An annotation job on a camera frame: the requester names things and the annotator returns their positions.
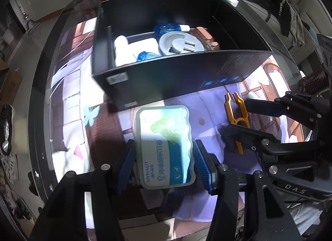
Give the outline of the green earplug case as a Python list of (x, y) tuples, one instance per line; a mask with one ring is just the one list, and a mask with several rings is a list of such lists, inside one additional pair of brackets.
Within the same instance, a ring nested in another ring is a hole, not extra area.
[(136, 113), (136, 157), (145, 189), (169, 189), (194, 183), (193, 142), (185, 106), (142, 107)]

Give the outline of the screwdriver with clear handle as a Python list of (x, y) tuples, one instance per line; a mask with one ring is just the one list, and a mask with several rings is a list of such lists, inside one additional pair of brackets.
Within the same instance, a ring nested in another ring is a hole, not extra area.
[(203, 27), (198, 26), (191, 29), (190, 34), (195, 36), (203, 45), (206, 51), (219, 51), (220, 45), (214, 40), (211, 34)]

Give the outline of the blue bottle white cap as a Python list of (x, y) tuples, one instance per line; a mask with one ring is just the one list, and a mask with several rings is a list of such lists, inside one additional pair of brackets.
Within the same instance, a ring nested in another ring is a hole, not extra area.
[(151, 59), (155, 59), (155, 58), (159, 58), (159, 57), (161, 57), (161, 55), (159, 55), (159, 54), (156, 54), (153, 52), (142, 51), (137, 56), (137, 62), (151, 60)]
[(191, 30), (189, 25), (178, 25), (178, 24), (159, 24), (155, 26), (154, 33), (158, 36), (162, 36), (169, 32), (184, 32), (188, 33)]

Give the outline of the white rectangular power bank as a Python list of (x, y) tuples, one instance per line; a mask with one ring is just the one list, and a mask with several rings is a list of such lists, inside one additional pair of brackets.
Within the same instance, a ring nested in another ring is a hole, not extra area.
[(137, 61), (137, 56), (142, 51), (153, 52), (161, 55), (159, 52), (159, 45), (155, 38), (139, 40), (128, 45), (130, 53), (132, 53), (134, 60)]

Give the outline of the white glue tube red cap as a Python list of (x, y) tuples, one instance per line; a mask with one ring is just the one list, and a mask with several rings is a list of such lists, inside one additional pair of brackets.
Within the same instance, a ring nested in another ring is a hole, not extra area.
[(127, 47), (128, 40), (125, 36), (120, 35), (114, 40), (114, 51), (115, 51), (115, 65), (120, 67), (127, 62)]

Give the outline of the round white socket adapter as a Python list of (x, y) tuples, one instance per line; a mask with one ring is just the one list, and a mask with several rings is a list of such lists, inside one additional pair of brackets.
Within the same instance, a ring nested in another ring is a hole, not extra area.
[(162, 35), (159, 39), (159, 49), (164, 56), (205, 51), (195, 36), (183, 32), (169, 32)]

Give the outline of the anime printed desk mat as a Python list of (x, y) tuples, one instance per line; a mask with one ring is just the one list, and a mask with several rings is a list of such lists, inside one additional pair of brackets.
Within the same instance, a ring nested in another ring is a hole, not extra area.
[[(273, 100), (289, 90), (276, 56), (270, 56), (243, 82), (113, 113), (108, 97), (91, 76), (95, 25), (95, 18), (81, 22), (69, 29), (61, 42), (51, 96), (52, 161), (57, 180), (68, 171), (83, 174), (105, 163), (115, 166), (129, 140), (139, 143), (148, 135), (155, 143), (166, 144), (167, 152), (177, 151), (186, 132), (192, 139), (200, 139), (219, 160), (247, 173), (259, 169), (253, 152), (224, 152), (217, 126), (228, 122), (224, 108), (227, 93)], [(145, 163), (144, 170), (148, 173), (146, 185), (140, 181), (137, 162), (123, 183), (124, 227), (167, 221), (175, 236), (184, 236), (211, 222), (217, 199), (208, 194), (200, 179), (185, 186), (158, 188), (156, 167)]]

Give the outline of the beige sofa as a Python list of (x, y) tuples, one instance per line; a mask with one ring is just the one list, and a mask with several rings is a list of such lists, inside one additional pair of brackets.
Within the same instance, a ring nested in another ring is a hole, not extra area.
[(243, 0), (276, 33), (300, 64), (317, 48), (314, 30), (304, 20), (299, 5), (291, 0)]

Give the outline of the black cardboard box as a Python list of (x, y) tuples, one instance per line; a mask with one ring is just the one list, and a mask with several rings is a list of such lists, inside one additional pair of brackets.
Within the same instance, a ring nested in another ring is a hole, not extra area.
[[(198, 50), (188, 33), (159, 36), (159, 24), (202, 27), (218, 50)], [(233, 84), (273, 51), (226, 0), (109, 0), (101, 3), (92, 76), (115, 111)]]

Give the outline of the black trash bin with bag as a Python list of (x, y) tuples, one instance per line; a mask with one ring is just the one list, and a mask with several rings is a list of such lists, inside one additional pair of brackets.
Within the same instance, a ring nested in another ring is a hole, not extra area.
[(4, 105), (1, 111), (1, 152), (4, 156), (9, 156), (12, 150), (13, 137), (13, 107)]

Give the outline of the brown cardboard box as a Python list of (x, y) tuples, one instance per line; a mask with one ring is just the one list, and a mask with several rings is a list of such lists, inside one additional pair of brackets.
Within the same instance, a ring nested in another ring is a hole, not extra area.
[(3, 60), (1, 60), (1, 83), (0, 83), (0, 104), (13, 104), (17, 91), (22, 82), (22, 77), (17, 71), (11, 69)]

